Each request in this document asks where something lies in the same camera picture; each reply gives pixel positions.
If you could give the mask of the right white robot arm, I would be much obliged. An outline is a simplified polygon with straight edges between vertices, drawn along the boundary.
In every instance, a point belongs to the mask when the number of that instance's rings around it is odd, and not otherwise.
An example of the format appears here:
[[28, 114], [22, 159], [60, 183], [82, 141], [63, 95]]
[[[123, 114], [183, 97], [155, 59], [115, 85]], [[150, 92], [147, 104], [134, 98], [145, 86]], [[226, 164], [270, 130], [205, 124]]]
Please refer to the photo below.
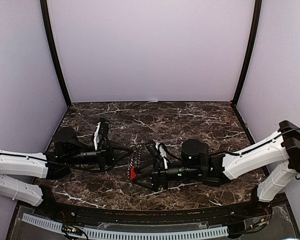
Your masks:
[[219, 187], [238, 177], [272, 163], [278, 163], [270, 175], [252, 192], [245, 213], [256, 217], [287, 184], [300, 175], [300, 127], [288, 120], [269, 137], [244, 149], [209, 152], [206, 143], [188, 139], [177, 157], [161, 142], [145, 144], [151, 160], [130, 169], [132, 183], [157, 192], [170, 181], [197, 179], [204, 185]]

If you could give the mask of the red key tag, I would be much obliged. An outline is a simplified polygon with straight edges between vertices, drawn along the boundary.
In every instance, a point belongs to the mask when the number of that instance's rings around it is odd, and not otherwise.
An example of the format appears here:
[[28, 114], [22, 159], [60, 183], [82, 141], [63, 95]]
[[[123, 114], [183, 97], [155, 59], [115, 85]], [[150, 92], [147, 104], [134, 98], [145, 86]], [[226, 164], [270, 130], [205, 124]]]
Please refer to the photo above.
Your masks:
[[129, 170], [129, 178], [130, 178], [130, 181], [134, 181], [134, 179], [137, 177], [137, 174], [135, 172], [135, 167], [132, 166]]

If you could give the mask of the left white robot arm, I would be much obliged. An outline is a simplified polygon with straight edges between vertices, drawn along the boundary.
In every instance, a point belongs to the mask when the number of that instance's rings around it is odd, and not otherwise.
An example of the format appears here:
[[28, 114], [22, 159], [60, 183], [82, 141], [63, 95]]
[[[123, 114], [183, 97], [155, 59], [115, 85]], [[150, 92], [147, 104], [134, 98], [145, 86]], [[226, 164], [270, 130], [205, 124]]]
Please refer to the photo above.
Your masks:
[[108, 137], [110, 121], [100, 118], [91, 136], [91, 145], [80, 142], [72, 127], [63, 127], [52, 137], [54, 150], [22, 153], [0, 150], [0, 195], [12, 200], [40, 206], [50, 218], [61, 213], [49, 187], [33, 185], [15, 179], [29, 176], [46, 180], [59, 180], [71, 170], [104, 173], [129, 157], [133, 149], [112, 141]]

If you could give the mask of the grey crescent key organizer plate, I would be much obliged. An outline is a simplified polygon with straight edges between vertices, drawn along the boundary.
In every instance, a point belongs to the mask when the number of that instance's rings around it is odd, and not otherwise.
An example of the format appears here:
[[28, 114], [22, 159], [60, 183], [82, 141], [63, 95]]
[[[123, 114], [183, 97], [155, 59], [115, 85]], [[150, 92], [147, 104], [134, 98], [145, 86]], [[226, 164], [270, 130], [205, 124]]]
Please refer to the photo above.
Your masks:
[[143, 145], [142, 144], [137, 144], [132, 147], [133, 153], [131, 155], [128, 168], [127, 168], [127, 179], [128, 179], [128, 184], [131, 187], [133, 182], [131, 181], [131, 169], [132, 167], [137, 167], [138, 164], [141, 161], [141, 154], [143, 152]]

